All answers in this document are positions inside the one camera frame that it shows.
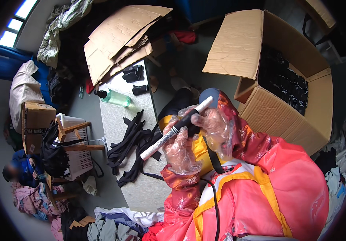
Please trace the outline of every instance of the white table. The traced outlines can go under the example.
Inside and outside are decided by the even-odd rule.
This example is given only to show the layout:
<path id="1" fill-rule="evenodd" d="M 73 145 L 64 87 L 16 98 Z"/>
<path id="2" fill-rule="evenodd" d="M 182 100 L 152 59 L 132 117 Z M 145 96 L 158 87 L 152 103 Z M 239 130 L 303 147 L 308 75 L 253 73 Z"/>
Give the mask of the white table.
<path id="1" fill-rule="evenodd" d="M 134 65 L 143 65 L 144 67 L 144 80 L 127 83 L 122 79 L 123 73 L 115 75 L 107 83 L 102 84 L 99 89 L 109 88 L 122 94 L 126 94 L 131 98 L 131 104 L 128 107 L 121 107 L 114 104 L 108 104 L 100 101 L 103 130 L 108 147 L 111 143 L 121 142 L 125 135 L 127 125 L 123 122 L 122 117 L 132 120 L 137 112 L 142 109 L 144 113 L 142 120 L 146 120 L 144 129 L 153 129 L 157 123 L 156 113 L 153 107 L 152 96 L 149 93 L 134 96 L 132 92 L 133 85 L 142 86 L 148 83 L 146 75 L 146 67 L 144 60 L 141 60 Z M 146 173 L 154 173 L 160 175 L 160 171 L 166 165 L 165 156 L 160 149 L 161 161 L 156 161 L 154 158 L 149 158 L 144 165 Z M 129 171 L 136 160 L 135 148 L 131 151 L 122 165 L 119 168 L 120 174 L 117 176 L 119 180 L 124 171 Z M 122 188 L 122 193 L 126 199 L 129 208 L 133 211 L 141 212 L 164 212 L 164 201 L 171 192 L 163 181 L 148 177 L 139 173 L 138 178 L 134 182 L 129 182 Z"/>

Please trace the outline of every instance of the black cable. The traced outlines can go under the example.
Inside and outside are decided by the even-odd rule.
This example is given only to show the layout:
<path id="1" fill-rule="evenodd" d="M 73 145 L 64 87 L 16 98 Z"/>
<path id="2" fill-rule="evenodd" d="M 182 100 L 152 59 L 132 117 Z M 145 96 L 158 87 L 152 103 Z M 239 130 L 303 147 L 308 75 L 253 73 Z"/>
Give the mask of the black cable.
<path id="1" fill-rule="evenodd" d="M 203 181 L 208 182 L 213 189 L 213 198 L 215 200 L 215 210 L 216 210 L 216 221 L 217 221 L 217 230 L 216 230 L 216 236 L 215 236 L 215 241 L 219 241 L 219 235 L 220 235 L 220 212 L 219 212 L 219 205 L 217 204 L 217 197 L 216 197 L 216 188 L 213 185 L 211 181 L 208 181 L 204 178 L 200 178 Z"/>

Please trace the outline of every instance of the sneaker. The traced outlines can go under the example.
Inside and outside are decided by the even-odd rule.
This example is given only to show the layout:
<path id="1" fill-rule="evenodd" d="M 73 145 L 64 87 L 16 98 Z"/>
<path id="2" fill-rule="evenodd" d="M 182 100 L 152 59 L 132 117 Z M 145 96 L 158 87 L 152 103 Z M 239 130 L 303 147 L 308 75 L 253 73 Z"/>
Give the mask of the sneaker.
<path id="1" fill-rule="evenodd" d="M 170 83 L 173 86 L 175 90 L 179 90 L 181 88 L 186 88 L 189 89 L 193 93 L 193 99 L 198 99 L 199 98 L 199 91 L 198 89 L 195 89 L 191 87 L 185 80 L 183 80 L 180 77 L 172 77 L 170 79 Z"/>

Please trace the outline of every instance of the red cloth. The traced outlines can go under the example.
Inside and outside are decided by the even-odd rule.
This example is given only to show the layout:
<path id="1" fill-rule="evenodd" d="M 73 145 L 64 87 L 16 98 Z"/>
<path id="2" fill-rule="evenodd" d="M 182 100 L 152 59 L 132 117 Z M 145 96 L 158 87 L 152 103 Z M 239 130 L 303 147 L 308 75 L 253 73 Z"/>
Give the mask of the red cloth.
<path id="1" fill-rule="evenodd" d="M 156 235 L 164 227 L 164 222 L 159 222 L 149 227 L 149 231 L 146 234 L 144 234 L 144 236 L 142 237 L 142 241 L 158 241 Z"/>
<path id="2" fill-rule="evenodd" d="M 191 31 L 172 31 L 177 39 L 185 44 L 193 44 L 196 41 L 196 33 Z"/>
<path id="3" fill-rule="evenodd" d="M 91 94 L 91 92 L 93 92 L 93 90 L 94 90 L 93 82 L 91 81 L 91 78 L 88 78 L 86 80 L 86 93 Z"/>

